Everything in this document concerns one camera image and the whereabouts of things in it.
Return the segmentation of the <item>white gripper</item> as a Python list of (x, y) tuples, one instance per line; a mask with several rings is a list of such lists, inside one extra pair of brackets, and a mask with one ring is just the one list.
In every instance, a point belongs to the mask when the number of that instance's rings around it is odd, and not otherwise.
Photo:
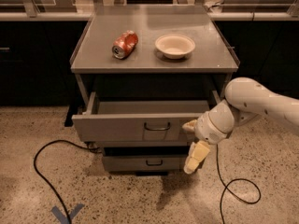
[(184, 172), (188, 175), (194, 173), (199, 164), (209, 154), (209, 144), (217, 145), (220, 141), (226, 139), (234, 126), (235, 117), (225, 100), (205, 112), (198, 120), (193, 119), (184, 123), (182, 129), (187, 133), (194, 132), (200, 140), (192, 142), (184, 164)]

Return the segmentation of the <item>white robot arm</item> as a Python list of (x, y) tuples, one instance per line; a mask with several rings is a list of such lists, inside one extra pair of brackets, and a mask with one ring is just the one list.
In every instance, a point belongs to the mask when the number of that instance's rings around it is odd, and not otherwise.
[(206, 158), (210, 145), (227, 139), (234, 127), (244, 125), (258, 116), (276, 120), (299, 134), (299, 101), (268, 90), (254, 79), (238, 77), (231, 80), (224, 99), (198, 119), (185, 123), (184, 131), (193, 133), (193, 141), (184, 164), (184, 172), (192, 174)]

